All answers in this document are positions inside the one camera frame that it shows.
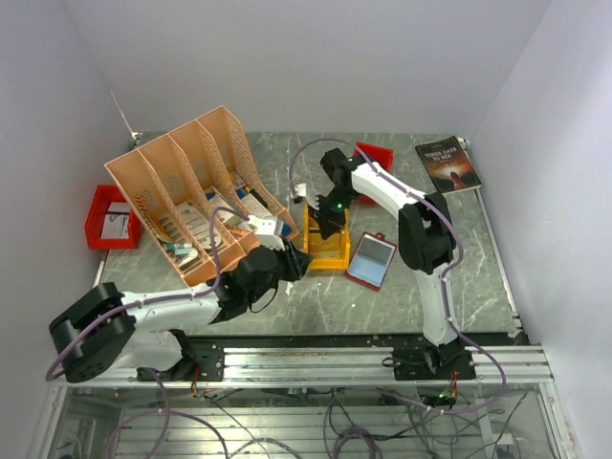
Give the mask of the yellow plastic bin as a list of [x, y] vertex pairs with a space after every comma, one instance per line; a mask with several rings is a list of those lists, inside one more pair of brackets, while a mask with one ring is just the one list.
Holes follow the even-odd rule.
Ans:
[[350, 213], [344, 211], [345, 224], [341, 231], [322, 239], [318, 223], [304, 204], [303, 250], [313, 256], [310, 270], [345, 271], [348, 269], [352, 240], [349, 230]]

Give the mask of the red card holder wallet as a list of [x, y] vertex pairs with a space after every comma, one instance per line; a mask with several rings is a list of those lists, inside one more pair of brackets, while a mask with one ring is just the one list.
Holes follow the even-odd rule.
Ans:
[[396, 250], [397, 245], [387, 241], [384, 234], [365, 231], [344, 275], [370, 290], [379, 291]]

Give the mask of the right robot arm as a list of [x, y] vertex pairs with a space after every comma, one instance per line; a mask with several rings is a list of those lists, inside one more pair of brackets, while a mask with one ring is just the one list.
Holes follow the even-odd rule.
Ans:
[[347, 157], [338, 148], [327, 151], [320, 165], [334, 184], [327, 195], [317, 196], [317, 206], [309, 210], [323, 240], [340, 232], [345, 211], [362, 195], [396, 218], [399, 253], [417, 275], [423, 308], [426, 348], [421, 364], [430, 377], [445, 377], [463, 351], [448, 281], [456, 236], [446, 199], [438, 192], [411, 188], [379, 165]]

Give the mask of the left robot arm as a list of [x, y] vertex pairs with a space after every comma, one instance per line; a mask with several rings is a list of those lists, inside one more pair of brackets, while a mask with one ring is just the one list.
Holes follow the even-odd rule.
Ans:
[[153, 369], [170, 381], [187, 378], [203, 360], [185, 326], [233, 320], [251, 311], [280, 282], [303, 278], [312, 255], [286, 241], [281, 250], [259, 246], [236, 268], [207, 283], [153, 294], [121, 292], [101, 283], [49, 325], [57, 358], [47, 381], [90, 381], [111, 367]]

